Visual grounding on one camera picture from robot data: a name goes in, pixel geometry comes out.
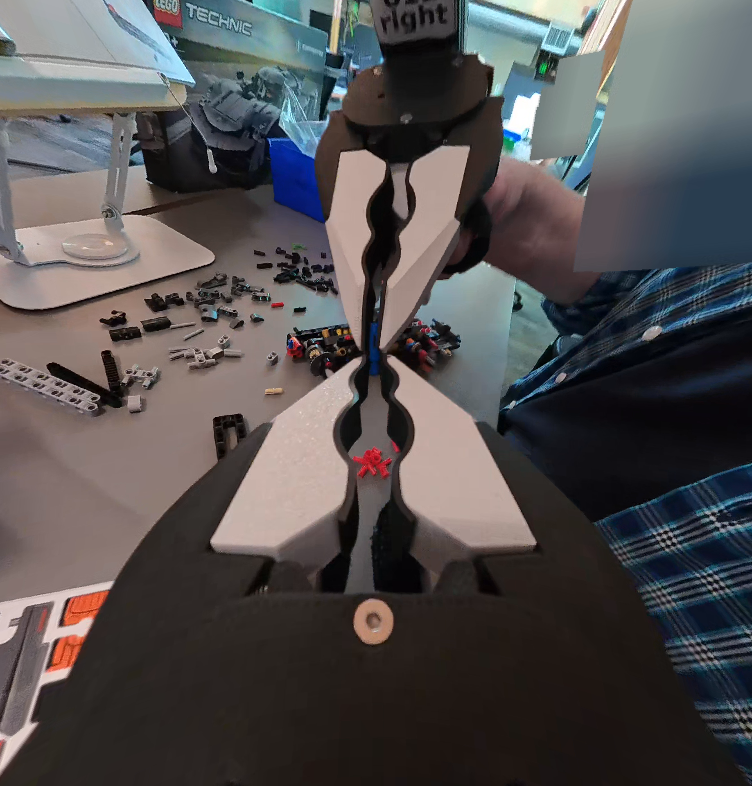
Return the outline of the printed white task sheet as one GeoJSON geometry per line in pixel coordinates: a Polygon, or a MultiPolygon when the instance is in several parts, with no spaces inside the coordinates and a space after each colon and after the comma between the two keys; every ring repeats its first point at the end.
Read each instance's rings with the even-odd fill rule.
{"type": "Polygon", "coordinates": [[[73,2],[0,1],[0,27],[22,56],[114,62],[94,27],[73,2]]]}

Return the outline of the lego car chassis model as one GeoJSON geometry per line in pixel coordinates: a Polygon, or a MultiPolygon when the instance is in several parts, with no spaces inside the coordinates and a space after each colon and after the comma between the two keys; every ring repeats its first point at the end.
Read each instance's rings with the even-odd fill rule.
{"type": "MultiPolygon", "coordinates": [[[[453,357],[461,346],[461,337],[451,327],[436,319],[414,319],[388,348],[388,354],[400,359],[412,370],[429,373],[440,360],[453,357]]],[[[351,360],[362,355],[348,324],[315,329],[294,329],[286,336],[286,354],[304,360],[316,377],[327,377],[351,360]]]]}

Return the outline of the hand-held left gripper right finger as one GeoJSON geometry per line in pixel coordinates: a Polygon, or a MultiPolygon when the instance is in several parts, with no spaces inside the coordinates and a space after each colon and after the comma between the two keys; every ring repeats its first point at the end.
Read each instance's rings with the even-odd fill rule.
{"type": "Polygon", "coordinates": [[[479,424],[398,359],[383,360],[381,391],[396,463],[379,515],[379,590],[417,593],[452,563],[534,551],[479,424]]]}

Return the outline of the clear glass lamp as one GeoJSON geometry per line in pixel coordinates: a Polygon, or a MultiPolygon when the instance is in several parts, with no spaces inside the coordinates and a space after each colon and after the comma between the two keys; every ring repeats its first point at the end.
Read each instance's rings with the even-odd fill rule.
{"type": "Polygon", "coordinates": [[[37,249],[36,241],[23,245],[17,238],[14,210],[9,183],[9,136],[7,122],[0,120],[0,256],[23,267],[39,267],[66,263],[75,267],[117,267],[138,257],[124,228],[123,206],[131,152],[135,132],[134,114],[116,114],[113,119],[113,138],[110,165],[106,181],[105,199],[101,206],[101,230],[78,230],[63,238],[59,246],[47,251],[37,249]]]}

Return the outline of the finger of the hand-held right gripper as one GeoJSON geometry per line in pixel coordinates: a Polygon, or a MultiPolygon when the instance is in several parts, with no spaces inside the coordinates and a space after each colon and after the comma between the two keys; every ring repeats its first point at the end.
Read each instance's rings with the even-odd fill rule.
{"type": "Polygon", "coordinates": [[[367,344],[370,258],[377,238],[370,212],[386,171],[386,162],[371,152],[342,152],[325,222],[343,312],[358,346],[367,344]]]}
{"type": "Polygon", "coordinates": [[[468,145],[444,145],[410,167],[413,213],[398,233],[397,264],[385,280],[380,351],[411,321],[457,246],[456,210],[468,159],[468,145]]]}

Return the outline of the black lego rectangular frame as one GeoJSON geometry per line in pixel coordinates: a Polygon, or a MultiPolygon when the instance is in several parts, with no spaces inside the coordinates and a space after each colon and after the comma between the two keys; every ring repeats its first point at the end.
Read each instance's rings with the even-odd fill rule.
{"type": "Polygon", "coordinates": [[[215,455],[222,461],[248,436],[247,422],[242,413],[231,413],[214,417],[212,420],[215,455]]]}

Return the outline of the stack of long lego beams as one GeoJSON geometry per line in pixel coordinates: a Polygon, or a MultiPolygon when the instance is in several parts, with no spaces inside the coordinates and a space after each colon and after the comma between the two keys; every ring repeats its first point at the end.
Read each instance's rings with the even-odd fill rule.
{"type": "Polygon", "coordinates": [[[0,380],[87,417],[97,417],[105,408],[124,407],[121,395],[64,366],[53,364],[51,367],[54,373],[50,369],[3,358],[0,359],[0,380]]]}

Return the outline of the open lego building manual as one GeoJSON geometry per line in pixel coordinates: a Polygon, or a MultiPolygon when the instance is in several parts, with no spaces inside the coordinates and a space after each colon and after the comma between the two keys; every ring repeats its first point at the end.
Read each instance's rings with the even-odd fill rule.
{"type": "Polygon", "coordinates": [[[141,1],[70,1],[119,64],[163,74],[170,81],[194,86],[188,68],[141,1]]]}

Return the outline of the lego set cardboard box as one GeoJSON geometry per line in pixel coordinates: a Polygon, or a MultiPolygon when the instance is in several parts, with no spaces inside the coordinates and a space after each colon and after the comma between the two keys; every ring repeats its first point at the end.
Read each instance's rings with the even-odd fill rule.
{"type": "Polygon", "coordinates": [[[331,92],[333,16],[323,2],[145,2],[192,74],[182,108],[136,116],[147,180],[175,193],[271,181],[268,140],[285,88],[319,120],[331,92]]]}

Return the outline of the clear plastic bag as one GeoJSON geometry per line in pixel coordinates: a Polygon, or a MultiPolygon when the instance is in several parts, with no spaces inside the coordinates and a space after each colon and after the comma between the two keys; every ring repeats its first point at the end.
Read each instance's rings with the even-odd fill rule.
{"type": "Polygon", "coordinates": [[[301,98],[292,89],[285,88],[278,123],[298,150],[313,159],[329,121],[309,119],[301,98]]]}

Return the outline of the dark navy garment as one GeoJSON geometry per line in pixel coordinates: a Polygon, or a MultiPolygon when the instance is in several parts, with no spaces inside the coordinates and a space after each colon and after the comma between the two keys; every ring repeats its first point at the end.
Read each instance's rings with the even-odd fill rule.
{"type": "Polygon", "coordinates": [[[659,337],[499,414],[591,522],[752,464],[752,316],[659,337]]]}

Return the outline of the person's right hand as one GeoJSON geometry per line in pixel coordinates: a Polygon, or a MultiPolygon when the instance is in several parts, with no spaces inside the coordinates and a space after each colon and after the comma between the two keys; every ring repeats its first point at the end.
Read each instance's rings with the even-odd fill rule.
{"type": "Polygon", "coordinates": [[[574,270],[586,199],[542,167],[503,156],[484,198],[491,218],[485,260],[567,306],[599,278],[574,270]]]}

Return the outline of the scattered grey lego pieces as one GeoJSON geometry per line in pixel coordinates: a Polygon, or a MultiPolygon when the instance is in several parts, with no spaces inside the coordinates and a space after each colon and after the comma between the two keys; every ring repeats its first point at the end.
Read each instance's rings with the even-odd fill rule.
{"type": "Polygon", "coordinates": [[[165,296],[154,293],[146,298],[145,305],[152,316],[138,323],[131,323],[120,309],[114,309],[109,316],[100,318],[99,322],[114,343],[140,339],[146,333],[181,332],[182,344],[167,351],[170,361],[183,361],[193,369],[206,368],[223,359],[240,359],[243,356],[241,351],[232,348],[230,333],[222,335],[214,346],[207,349],[196,347],[191,342],[201,337],[207,326],[217,325],[219,321],[224,321],[230,332],[243,328],[245,319],[237,310],[234,300],[245,296],[249,296],[259,306],[271,307],[272,302],[277,302],[264,288],[252,286],[238,276],[228,277],[225,273],[217,273],[209,280],[201,281],[184,296],[175,291],[165,296]],[[170,308],[184,306],[194,309],[192,320],[177,322],[167,316],[170,308]]]}

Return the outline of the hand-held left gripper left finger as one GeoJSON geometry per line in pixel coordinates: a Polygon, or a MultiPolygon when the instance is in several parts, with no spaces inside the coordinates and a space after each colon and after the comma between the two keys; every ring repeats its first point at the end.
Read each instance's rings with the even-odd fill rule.
{"type": "Polygon", "coordinates": [[[319,590],[344,593],[361,508],[350,449],[367,396],[349,362],[272,419],[210,541],[219,554],[297,565],[319,590]]]}

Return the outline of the blue plastic bin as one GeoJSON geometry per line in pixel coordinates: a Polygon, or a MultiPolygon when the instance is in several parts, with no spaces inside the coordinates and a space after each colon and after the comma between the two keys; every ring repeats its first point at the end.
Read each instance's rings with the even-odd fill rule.
{"type": "Polygon", "coordinates": [[[274,200],[293,211],[324,222],[314,159],[289,138],[268,140],[274,200]]]}

